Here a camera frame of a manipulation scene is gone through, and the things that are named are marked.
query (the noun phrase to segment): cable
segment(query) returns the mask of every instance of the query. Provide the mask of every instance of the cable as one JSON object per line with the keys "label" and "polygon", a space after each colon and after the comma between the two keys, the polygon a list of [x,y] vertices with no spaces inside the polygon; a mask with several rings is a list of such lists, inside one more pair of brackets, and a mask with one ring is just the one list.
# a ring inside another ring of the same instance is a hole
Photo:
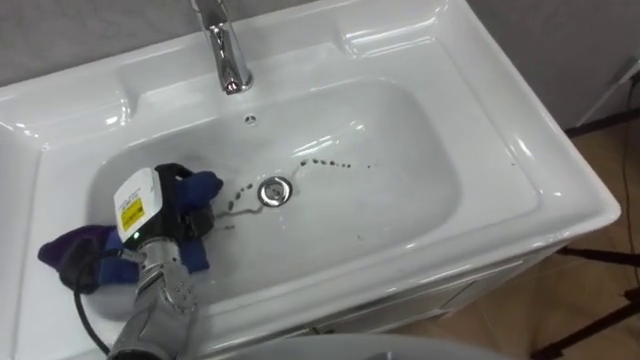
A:
{"label": "cable", "polygon": [[82,280],[82,275],[84,274],[89,266],[93,265],[96,261],[100,261],[106,258],[116,257],[119,258],[122,255],[122,250],[119,249],[111,249],[106,250],[100,253],[98,256],[89,259],[86,261],[81,267],[80,271],[78,271],[78,275],[76,276],[76,283],[73,290],[73,301],[76,304],[76,310],[78,310],[78,316],[80,317],[80,321],[82,322],[82,326],[84,330],[87,332],[91,340],[100,348],[100,350],[105,354],[109,355],[111,349],[100,339],[98,334],[93,330],[91,324],[89,323],[89,319],[87,318],[87,313],[84,312],[84,307],[82,305],[82,299],[80,298],[80,282]]}
{"label": "cable", "polygon": [[[627,109],[633,108],[633,95],[640,83],[640,73],[637,73],[631,78],[631,88],[627,96]],[[631,121],[627,122],[627,126],[624,132],[624,150],[622,154],[622,182],[624,184],[625,192],[625,216],[627,218],[627,239],[629,240],[629,248],[632,254],[637,254],[636,246],[633,240],[633,226],[631,224],[631,195],[629,194],[629,180],[627,178],[627,159],[629,157],[629,137],[631,133]],[[633,275],[636,278],[636,284],[640,287],[640,275],[638,275],[638,268],[633,269]]]}

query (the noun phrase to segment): gray wall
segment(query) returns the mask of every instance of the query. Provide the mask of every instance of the gray wall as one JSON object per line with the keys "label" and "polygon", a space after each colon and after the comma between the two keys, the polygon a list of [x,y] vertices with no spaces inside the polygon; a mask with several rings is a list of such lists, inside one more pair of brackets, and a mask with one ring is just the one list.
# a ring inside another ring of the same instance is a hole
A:
{"label": "gray wall", "polygon": [[[240,19],[310,1],[227,5]],[[468,1],[565,127],[640,49],[638,0]],[[197,30],[188,0],[0,0],[0,85]],[[607,110],[623,110],[623,96],[619,92]]]}

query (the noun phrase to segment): ceramic sink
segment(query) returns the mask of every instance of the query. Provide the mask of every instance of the ceramic sink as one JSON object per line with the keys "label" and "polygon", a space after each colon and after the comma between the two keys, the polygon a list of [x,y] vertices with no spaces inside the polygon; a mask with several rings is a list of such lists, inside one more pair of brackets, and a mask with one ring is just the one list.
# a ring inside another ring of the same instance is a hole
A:
{"label": "ceramic sink", "polygon": [[[113,224],[113,194],[146,166],[225,182],[194,276],[200,355],[619,215],[462,0],[320,0],[236,31],[255,75],[240,95],[220,91],[202,34],[0,90],[2,355],[98,356],[36,253]],[[258,200],[272,176],[293,189],[278,208]],[[107,342],[132,299],[85,301]]]}

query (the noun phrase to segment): faucet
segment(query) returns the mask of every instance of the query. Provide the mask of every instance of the faucet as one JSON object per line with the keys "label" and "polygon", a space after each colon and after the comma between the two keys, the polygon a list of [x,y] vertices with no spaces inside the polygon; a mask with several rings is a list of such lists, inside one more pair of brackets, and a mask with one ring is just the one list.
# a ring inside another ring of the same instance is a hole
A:
{"label": "faucet", "polygon": [[227,95],[249,90],[253,74],[240,51],[223,0],[191,0],[191,5],[211,45],[222,90]]}

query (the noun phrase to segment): sink drain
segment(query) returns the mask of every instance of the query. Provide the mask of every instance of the sink drain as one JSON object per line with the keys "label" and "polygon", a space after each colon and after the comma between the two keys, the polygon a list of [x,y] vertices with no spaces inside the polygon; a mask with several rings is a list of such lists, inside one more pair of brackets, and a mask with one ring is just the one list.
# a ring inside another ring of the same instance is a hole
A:
{"label": "sink drain", "polygon": [[272,176],[258,186],[258,200],[267,207],[280,207],[291,198],[293,186],[282,176]]}

